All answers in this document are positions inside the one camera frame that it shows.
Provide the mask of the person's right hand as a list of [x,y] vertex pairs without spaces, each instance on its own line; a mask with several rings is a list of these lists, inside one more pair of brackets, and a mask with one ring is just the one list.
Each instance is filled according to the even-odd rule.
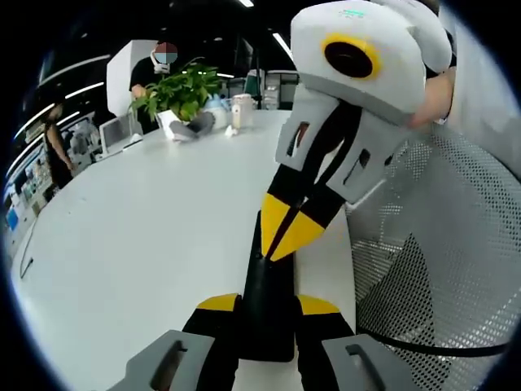
[[415,129],[446,118],[453,102],[456,68],[451,67],[436,77],[428,78],[424,101],[412,115],[408,127]]

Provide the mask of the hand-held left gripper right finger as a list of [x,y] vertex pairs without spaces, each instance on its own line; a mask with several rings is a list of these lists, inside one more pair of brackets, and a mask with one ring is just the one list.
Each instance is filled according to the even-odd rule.
[[384,344],[355,334],[329,301],[299,295],[297,367],[305,390],[410,390],[411,370]]

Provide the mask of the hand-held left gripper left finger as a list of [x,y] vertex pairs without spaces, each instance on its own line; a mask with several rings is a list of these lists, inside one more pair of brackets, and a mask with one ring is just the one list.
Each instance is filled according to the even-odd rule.
[[181,331],[167,331],[135,354],[110,389],[231,390],[240,301],[232,293],[199,303]]

